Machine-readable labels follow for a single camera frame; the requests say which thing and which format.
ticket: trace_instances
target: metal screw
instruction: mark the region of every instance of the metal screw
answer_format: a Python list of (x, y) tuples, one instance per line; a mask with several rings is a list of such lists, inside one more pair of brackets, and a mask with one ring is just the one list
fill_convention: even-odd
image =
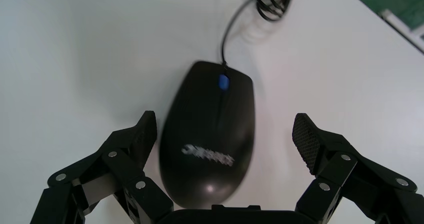
[(323, 182), (319, 184), (319, 187), (324, 191), (330, 191), (330, 186)]
[(346, 160), (346, 161), (350, 161), (351, 160), (351, 157), (348, 156), (348, 155), (341, 155), (341, 158), (343, 158), (343, 160)]
[(113, 158), (114, 156), (116, 156), (118, 153), (116, 152), (116, 151), (111, 151), (111, 152), (109, 152), (109, 157), (110, 158)]
[(146, 183), (144, 181), (139, 181), (137, 184), (135, 184), (135, 188), (142, 189), (146, 186)]
[(409, 185), (409, 183), (402, 178), (396, 178), (396, 182), (401, 184), (402, 186), (408, 186)]
[(62, 174), (59, 174), (59, 175), (56, 176), (56, 181), (60, 182), (65, 178), (66, 178), (66, 174), (62, 173)]

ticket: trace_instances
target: black cable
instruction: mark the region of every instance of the black cable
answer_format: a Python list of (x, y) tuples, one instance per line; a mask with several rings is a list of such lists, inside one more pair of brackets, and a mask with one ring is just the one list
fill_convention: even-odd
[[(255, 0), (246, 0), (232, 15), (226, 29), (224, 32), (224, 36), (222, 37), (221, 42), (221, 58), (222, 65), (227, 67), (227, 62), (225, 60), (225, 43), (227, 41), (228, 35), (230, 33), (231, 27), (233, 27), (234, 22), (239, 17), (240, 13)], [(270, 3), (265, 3), (263, 0), (256, 0), (256, 9), (259, 12), (259, 15), (269, 21), (276, 22), (283, 18), (284, 13), (286, 13), (287, 7), (289, 6), (291, 0), (269, 0)]]

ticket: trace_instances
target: white table surface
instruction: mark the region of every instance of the white table surface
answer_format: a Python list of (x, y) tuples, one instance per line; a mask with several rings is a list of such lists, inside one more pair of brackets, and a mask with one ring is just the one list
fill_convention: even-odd
[[(52, 173), (144, 110), (160, 134), (190, 65), (220, 60), (241, 3), (0, 0), (2, 223), (29, 223)], [(424, 56), (361, 2), (293, 0), (274, 24), (250, 6), (226, 53), (253, 79), (256, 104), (253, 159), (226, 206), (294, 209), (313, 180), (291, 139), (299, 112), (424, 193)], [(156, 147), (145, 172), (162, 187)], [(111, 197), (86, 219), (131, 223)], [(373, 222), (344, 199), (330, 223)]]

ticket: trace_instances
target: computer mouse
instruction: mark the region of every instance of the computer mouse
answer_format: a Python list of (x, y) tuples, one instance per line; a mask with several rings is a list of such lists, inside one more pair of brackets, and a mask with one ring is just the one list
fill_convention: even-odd
[(254, 136), (252, 79), (221, 64), (194, 63), (159, 145), (160, 175), (170, 198), (190, 209), (225, 201), (248, 170)]

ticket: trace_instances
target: scroll wheel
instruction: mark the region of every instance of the scroll wheel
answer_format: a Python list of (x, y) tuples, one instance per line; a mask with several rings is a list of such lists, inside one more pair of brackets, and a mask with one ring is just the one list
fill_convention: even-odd
[(230, 79), (224, 74), (219, 75), (219, 81), (218, 81), (219, 88), (221, 90), (226, 91), (228, 87), (230, 86)]

